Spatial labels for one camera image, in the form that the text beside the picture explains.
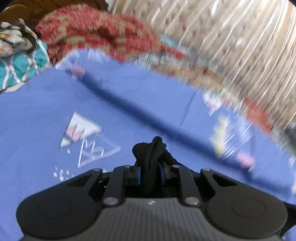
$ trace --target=brown wooden headboard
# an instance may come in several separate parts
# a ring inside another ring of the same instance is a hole
[[[99,10],[108,10],[105,0],[14,0],[0,13],[0,22],[14,24],[18,18],[22,18],[29,27],[34,28],[45,14],[56,8],[78,3],[86,3]]]

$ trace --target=white dots print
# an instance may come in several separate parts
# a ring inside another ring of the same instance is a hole
[[[65,180],[69,180],[71,178],[70,177],[71,174],[70,174],[69,170],[66,170],[64,172],[63,169],[60,169],[59,172],[54,172],[53,174],[54,174],[54,177],[58,177],[61,182],[65,181]]]

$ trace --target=blue bedsheet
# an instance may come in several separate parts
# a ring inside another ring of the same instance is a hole
[[[133,165],[132,147],[157,135],[197,172],[211,168],[294,203],[289,157],[239,114],[209,116],[199,91],[102,53],[76,52],[74,61],[82,80],[63,63],[0,95],[0,240],[22,237],[21,200],[92,168]],[[242,165],[242,152],[253,162]]]

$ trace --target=patterned curtain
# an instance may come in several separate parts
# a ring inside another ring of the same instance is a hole
[[[117,0],[131,14],[203,56],[242,98],[285,128],[296,115],[296,8],[288,0]]]

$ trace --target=textured gray plate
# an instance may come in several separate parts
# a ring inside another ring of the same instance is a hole
[[[115,240],[238,241],[243,239],[233,238],[213,228],[199,209],[184,207],[176,198],[126,199],[119,207],[104,209],[93,226],[83,233],[63,239],[63,241]],[[280,240],[277,236],[260,239],[260,241]],[[22,241],[41,240],[24,237]]]

